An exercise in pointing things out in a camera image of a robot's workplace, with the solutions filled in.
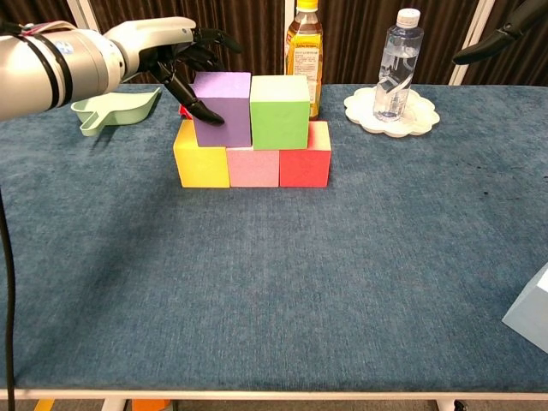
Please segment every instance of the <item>table leg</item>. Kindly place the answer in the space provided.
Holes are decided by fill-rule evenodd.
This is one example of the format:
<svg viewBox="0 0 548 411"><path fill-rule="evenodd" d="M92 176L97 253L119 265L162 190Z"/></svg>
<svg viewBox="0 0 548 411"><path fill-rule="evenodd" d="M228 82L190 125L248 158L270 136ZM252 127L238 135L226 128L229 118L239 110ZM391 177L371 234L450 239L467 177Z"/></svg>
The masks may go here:
<svg viewBox="0 0 548 411"><path fill-rule="evenodd" d="M436 400L438 411L467 411L468 406L457 400Z"/></svg>
<svg viewBox="0 0 548 411"><path fill-rule="evenodd" d="M106 399L103 402L101 411L123 411L126 408L127 401L128 400Z"/></svg>

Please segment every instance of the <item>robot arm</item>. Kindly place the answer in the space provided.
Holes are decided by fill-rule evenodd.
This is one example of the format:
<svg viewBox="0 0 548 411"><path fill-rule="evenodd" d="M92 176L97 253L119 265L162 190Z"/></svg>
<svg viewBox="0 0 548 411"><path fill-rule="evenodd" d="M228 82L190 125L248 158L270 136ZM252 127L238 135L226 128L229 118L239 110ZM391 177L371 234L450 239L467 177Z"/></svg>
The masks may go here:
<svg viewBox="0 0 548 411"><path fill-rule="evenodd" d="M191 69L223 69L203 47L217 43L241 52L222 31L199 29L184 17L128 21L104 36L66 22L2 28L9 34L0 37L0 121L112 92L149 71L193 116L223 124L174 69L176 61Z"/></svg>
<svg viewBox="0 0 548 411"><path fill-rule="evenodd" d="M526 0L509 16L501 28L478 44L456 53L453 62L471 64L497 55L546 15L548 15L548 0Z"/></svg>

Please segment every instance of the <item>bottle label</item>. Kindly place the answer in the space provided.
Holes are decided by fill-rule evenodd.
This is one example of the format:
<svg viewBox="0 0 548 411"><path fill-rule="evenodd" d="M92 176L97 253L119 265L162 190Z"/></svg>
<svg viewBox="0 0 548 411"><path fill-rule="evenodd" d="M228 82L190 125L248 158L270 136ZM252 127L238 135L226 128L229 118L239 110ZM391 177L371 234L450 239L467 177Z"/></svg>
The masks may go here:
<svg viewBox="0 0 548 411"><path fill-rule="evenodd" d="M319 48L296 47L294 74L305 75L308 80L310 103L316 101L316 88L318 85Z"/></svg>

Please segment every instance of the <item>black cable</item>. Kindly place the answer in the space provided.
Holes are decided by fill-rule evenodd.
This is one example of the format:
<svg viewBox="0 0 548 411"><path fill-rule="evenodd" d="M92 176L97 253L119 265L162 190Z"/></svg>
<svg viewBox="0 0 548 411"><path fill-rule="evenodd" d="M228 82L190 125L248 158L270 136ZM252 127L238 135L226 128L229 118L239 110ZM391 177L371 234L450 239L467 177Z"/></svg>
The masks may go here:
<svg viewBox="0 0 548 411"><path fill-rule="evenodd" d="M45 46L50 49L51 54L55 56L55 59L57 61L57 64L59 64L59 67L61 68L61 71L63 72L63 78L65 80L65 98L61 105L67 104L70 99L72 98L72 74L70 73L69 65L67 64L67 61L65 60L64 55L56 48L56 46L50 42L46 37L44 37L42 34L36 33L33 35L33 37L37 40L40 40L42 43L45 44Z"/></svg>
<svg viewBox="0 0 548 411"><path fill-rule="evenodd" d="M57 77L55 76L55 73L53 72L53 68L51 67L50 62L48 62L48 59L45 58L42 51L40 51L40 49L30 39L27 39L25 36L15 36L15 38L26 43L28 47L36 55L36 57L40 60L40 62L42 63L42 66L44 66L45 73L48 75L48 78L50 79L50 86L51 86L50 109L56 107L57 104L59 103L59 83L57 82Z"/></svg>
<svg viewBox="0 0 548 411"><path fill-rule="evenodd" d="M23 27L16 23L0 20L0 34L20 34Z"/></svg>
<svg viewBox="0 0 548 411"><path fill-rule="evenodd" d="M8 274L8 316L6 318L6 388L8 390L8 411L15 411L14 375L14 321L15 321L15 264L9 239L8 221L3 209L0 189L0 234L2 235L3 256L6 259Z"/></svg>

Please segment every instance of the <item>white plate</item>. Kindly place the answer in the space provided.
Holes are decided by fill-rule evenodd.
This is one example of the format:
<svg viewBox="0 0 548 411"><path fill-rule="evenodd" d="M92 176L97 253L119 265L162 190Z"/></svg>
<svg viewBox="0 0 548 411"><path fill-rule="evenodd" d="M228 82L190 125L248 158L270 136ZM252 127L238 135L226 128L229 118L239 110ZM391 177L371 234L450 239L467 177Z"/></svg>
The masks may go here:
<svg viewBox="0 0 548 411"><path fill-rule="evenodd" d="M439 122L436 106L415 90L409 90L402 118L395 122L381 122L377 119L373 115L374 103L375 87L361 88L353 96L344 99L345 114L351 122L360 124L369 133L385 133L395 138L428 133Z"/></svg>

